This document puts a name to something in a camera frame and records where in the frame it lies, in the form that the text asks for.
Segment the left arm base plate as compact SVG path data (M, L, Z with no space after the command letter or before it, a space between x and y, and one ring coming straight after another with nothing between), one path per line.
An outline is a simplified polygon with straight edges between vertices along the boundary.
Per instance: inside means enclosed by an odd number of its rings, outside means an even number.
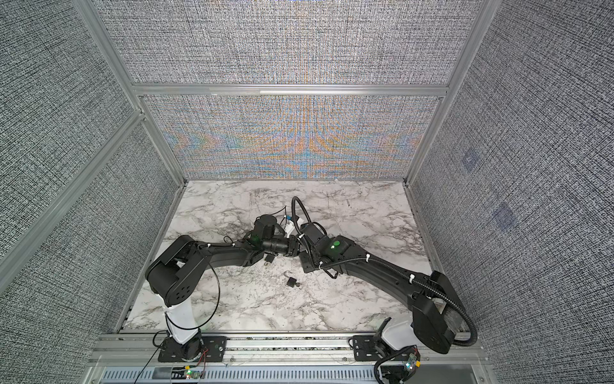
M228 338L225 336L195 336L182 345L173 338L166 338L161 344L158 355L160 363L221 363Z

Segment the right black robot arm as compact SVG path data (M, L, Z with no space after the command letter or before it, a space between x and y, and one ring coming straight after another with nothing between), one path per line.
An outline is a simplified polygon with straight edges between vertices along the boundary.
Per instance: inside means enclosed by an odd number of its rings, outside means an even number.
M330 237L317 223L300 226L297 240L304 272L321 270L331 278L348 275L389 294L410 312L411 319L391 318L381 338L389 348L401 350L421 342L442 355L453 346L471 347L477 328L457 292L441 272L431 275L407 270L375 256L345 236Z

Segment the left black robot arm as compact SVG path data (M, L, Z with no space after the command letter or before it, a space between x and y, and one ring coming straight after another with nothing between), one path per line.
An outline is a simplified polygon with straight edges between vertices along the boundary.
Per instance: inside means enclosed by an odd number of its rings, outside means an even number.
M179 347L191 346L204 326L196 322L190 296L207 270L219 267L251 267L268 254L295 256L299 242L287 235L271 214L254 222L243 238L228 243L178 237L147 268L150 289L162 300L169 338Z

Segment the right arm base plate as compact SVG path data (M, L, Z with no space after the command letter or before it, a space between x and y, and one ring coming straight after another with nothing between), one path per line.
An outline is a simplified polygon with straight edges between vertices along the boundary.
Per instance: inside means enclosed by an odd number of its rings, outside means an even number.
M357 362L372 362L385 358L397 351L385 344L375 335L354 335L348 340L354 359Z

